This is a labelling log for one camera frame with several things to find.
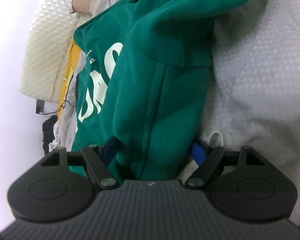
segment small logo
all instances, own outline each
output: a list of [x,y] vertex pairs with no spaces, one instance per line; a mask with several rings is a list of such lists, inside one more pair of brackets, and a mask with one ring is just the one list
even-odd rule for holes
[[151,181],[151,182],[149,182],[147,185],[150,186],[150,187],[153,187],[153,186],[156,185],[156,183],[155,183],[154,181]]

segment white bedsheet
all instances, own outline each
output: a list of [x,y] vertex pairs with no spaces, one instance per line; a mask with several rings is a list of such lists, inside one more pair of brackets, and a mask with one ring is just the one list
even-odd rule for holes
[[[81,51],[77,66],[74,70],[72,81],[69,84],[67,100],[69,103],[75,105],[75,81],[77,75],[84,68],[86,64],[86,54]],[[77,129],[76,110],[70,104],[66,103],[63,109],[60,119],[53,127],[53,133],[55,139],[49,144],[49,151],[52,151],[58,146],[66,147],[67,151],[71,151],[74,136]]]
[[298,189],[300,224],[300,0],[250,0],[217,17],[216,84],[202,139],[226,130],[233,150],[251,145]]

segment white quilted blanket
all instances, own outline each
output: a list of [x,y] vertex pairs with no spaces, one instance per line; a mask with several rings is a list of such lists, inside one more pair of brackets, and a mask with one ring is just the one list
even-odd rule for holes
[[20,92],[50,102],[59,100],[74,30],[91,16],[69,14],[72,0],[41,0],[26,45]]

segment black cable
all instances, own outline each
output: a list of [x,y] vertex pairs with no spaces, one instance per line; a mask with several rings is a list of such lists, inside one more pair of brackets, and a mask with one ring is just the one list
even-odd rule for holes
[[72,106],[72,107],[75,107],[75,106],[73,106],[73,105],[67,100],[68,92],[69,92],[69,87],[70,87],[70,83],[71,83],[71,81],[72,81],[72,79],[73,79],[73,76],[74,76],[74,75],[72,74],[71,79],[70,79],[70,82],[69,82],[69,85],[68,85],[67,93],[66,93],[66,96],[65,96],[66,99],[63,100],[63,102],[62,102],[61,106],[58,108],[58,110],[57,110],[57,111],[54,111],[54,112],[51,112],[51,113],[39,113],[39,114],[41,114],[41,115],[56,114],[56,113],[60,112],[62,109],[65,109],[66,103],[68,103],[68,104],[69,104],[70,106]]

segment green hoodie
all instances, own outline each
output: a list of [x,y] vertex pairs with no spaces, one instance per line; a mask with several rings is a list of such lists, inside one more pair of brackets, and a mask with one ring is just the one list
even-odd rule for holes
[[200,124],[214,16],[246,1],[121,0],[80,26],[72,150],[116,136],[119,181],[174,179]]

